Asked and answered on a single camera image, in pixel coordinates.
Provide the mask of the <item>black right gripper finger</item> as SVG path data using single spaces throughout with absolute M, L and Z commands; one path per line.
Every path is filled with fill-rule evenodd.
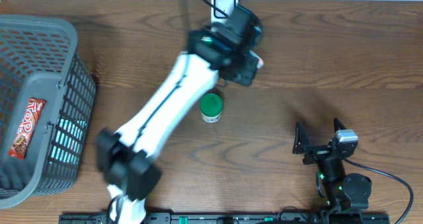
M 301 122 L 297 122 L 295 125 L 295 139 L 293 144 L 293 154 L 304 154 L 309 152 L 311 149 L 311 143 L 305 129 Z
M 333 126 L 334 126 L 334 131 L 337 132 L 338 130 L 345 130 L 346 127 L 344 126 L 344 124 L 338 119 L 335 118 L 333 120 Z

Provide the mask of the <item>red Top snack packet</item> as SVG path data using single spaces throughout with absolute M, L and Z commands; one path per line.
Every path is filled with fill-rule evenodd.
M 29 98 L 24 117 L 18 126 L 17 134 L 8 152 L 10 157 L 16 157 L 20 160 L 26 157 L 32 136 L 46 103 L 47 101 L 41 98 Z

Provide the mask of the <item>orange Kleenex tissue packet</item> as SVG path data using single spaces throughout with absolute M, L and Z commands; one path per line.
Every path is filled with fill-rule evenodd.
M 261 69 L 264 66 L 264 61 L 253 51 L 250 51 L 250 54 L 257 59 L 256 68 Z

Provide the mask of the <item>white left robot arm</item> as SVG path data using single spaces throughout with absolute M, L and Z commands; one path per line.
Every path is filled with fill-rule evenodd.
M 260 19 L 236 5 L 223 22 L 187 35 L 185 49 L 144 107 L 111 132 L 96 137 L 96 165 L 108 183 L 107 223 L 141 223 L 145 200 L 161 171 L 154 165 L 167 139 L 219 79 L 250 86 L 263 60 L 254 52 L 262 38 Z

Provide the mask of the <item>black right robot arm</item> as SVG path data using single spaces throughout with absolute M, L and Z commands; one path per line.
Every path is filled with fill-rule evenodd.
M 326 145 L 313 145 L 301 122 L 295 125 L 292 153 L 303 155 L 303 164 L 316 164 L 317 183 L 328 207 L 309 214 L 307 223 L 364 224 L 363 211 L 369 207 L 372 181 L 359 173 L 347 174 L 343 161 L 358 146 L 356 133 L 334 119 L 334 137 Z

